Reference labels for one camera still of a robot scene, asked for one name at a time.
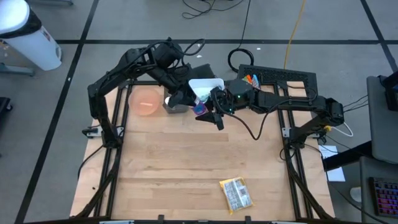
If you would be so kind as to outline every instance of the wooden table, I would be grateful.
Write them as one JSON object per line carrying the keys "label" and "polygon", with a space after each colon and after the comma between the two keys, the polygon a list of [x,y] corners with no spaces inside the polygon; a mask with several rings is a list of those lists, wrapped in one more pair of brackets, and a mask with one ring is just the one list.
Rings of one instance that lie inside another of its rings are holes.
{"label": "wooden table", "polygon": [[[153,88],[163,98],[163,88],[158,86],[135,86],[132,94],[142,88]],[[272,91],[269,86],[262,89]],[[289,94],[303,96],[305,91],[290,89]],[[112,111],[116,90],[106,98]],[[163,214],[166,220],[242,221],[246,215],[252,220],[295,220],[286,164],[279,159],[282,138],[277,113],[268,116],[260,140],[254,141],[239,121],[228,116],[224,130],[218,131],[214,124],[196,121],[191,111],[167,114],[161,106],[150,116],[133,111],[131,108],[127,120],[112,219],[156,220]],[[263,115],[250,110],[236,115],[257,135]],[[294,119],[301,126],[311,115],[294,111]],[[101,138],[88,140],[85,157],[101,144]],[[313,139],[307,144],[318,147]],[[334,216],[320,153],[310,147],[301,152],[309,190]],[[102,150],[82,169],[71,215],[80,212],[98,188],[104,154]],[[245,179],[255,206],[230,215],[219,181],[239,176]],[[101,214],[107,199],[106,192]]]}

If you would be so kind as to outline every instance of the white trash can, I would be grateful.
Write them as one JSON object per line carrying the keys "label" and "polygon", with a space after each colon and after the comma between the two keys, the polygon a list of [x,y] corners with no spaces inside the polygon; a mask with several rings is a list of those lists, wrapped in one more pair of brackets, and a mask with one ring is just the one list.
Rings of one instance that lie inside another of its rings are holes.
{"label": "white trash can", "polygon": [[0,39],[44,71],[61,65],[60,46],[24,0],[0,0]]}

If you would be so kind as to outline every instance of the keyboard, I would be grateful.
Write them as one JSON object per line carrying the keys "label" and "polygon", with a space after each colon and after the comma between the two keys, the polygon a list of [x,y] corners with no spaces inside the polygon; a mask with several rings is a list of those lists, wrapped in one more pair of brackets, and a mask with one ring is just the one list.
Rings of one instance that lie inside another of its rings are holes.
{"label": "keyboard", "polygon": [[376,215],[398,218],[398,180],[370,177]]}

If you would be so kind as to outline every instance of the orange bowl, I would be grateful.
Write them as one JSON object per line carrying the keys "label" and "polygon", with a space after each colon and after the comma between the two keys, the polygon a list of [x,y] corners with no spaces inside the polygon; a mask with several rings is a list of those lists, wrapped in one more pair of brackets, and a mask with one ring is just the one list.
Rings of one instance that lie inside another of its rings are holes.
{"label": "orange bowl", "polygon": [[129,96],[130,110],[139,116],[154,113],[160,102],[160,94],[151,88],[136,89]]}

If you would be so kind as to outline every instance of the black floor stripe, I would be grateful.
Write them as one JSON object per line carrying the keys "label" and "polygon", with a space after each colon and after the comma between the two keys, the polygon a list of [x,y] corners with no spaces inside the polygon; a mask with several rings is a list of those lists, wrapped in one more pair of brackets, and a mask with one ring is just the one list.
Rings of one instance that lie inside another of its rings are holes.
{"label": "black floor stripe", "polygon": [[83,29],[83,33],[81,35],[80,43],[76,49],[75,55],[73,56],[72,63],[70,65],[67,77],[65,79],[65,83],[63,84],[60,98],[58,99],[57,107],[55,108],[53,117],[51,119],[49,130],[47,131],[47,134],[45,136],[44,143],[43,143],[42,149],[39,154],[39,158],[37,159],[35,168],[33,170],[32,177],[30,178],[29,184],[27,186],[27,190],[26,190],[24,199],[22,200],[21,207],[19,208],[15,223],[23,223],[25,220],[26,213],[29,209],[30,202],[32,201],[32,197],[33,197],[33,194],[34,194],[36,186],[37,186],[37,182],[40,177],[40,173],[42,172],[42,169],[44,166],[45,158],[47,157],[47,153],[49,152],[49,149],[50,149],[50,145],[51,145],[52,138],[54,136],[55,129],[57,128],[57,124],[60,119],[63,105],[65,104],[65,100],[68,95],[68,90],[69,90],[70,84],[72,82],[73,75],[75,74],[75,70],[76,70],[77,64],[79,62],[81,51],[82,51],[83,45],[84,45],[84,40],[87,38],[88,30],[90,28],[91,22],[93,21],[93,17],[94,17],[94,14],[95,14],[95,11],[96,11],[96,8],[98,5],[98,1],[99,0],[94,0],[93,5],[91,6],[90,13],[88,15],[85,27]]}
{"label": "black floor stripe", "polygon": [[[84,44],[151,44],[160,40],[85,40]],[[175,39],[179,44],[191,44],[195,39]],[[239,44],[238,39],[206,39],[207,44]],[[78,44],[79,40],[57,40],[59,44]],[[244,44],[288,44],[289,40],[243,40]],[[380,40],[293,40],[292,44],[308,45],[373,45]]]}
{"label": "black floor stripe", "polygon": [[394,57],[392,56],[390,49],[387,46],[387,42],[384,40],[384,37],[381,34],[379,26],[377,25],[376,20],[373,17],[373,14],[371,12],[371,9],[369,8],[368,3],[366,2],[366,0],[361,0],[361,3],[366,12],[366,15],[368,16],[369,22],[371,23],[371,25],[373,27],[374,33],[376,34],[376,37],[380,41],[381,47],[384,51],[384,54],[386,55],[386,58],[388,60],[388,63],[390,64],[392,71],[393,72],[398,71],[396,61],[395,61]]}

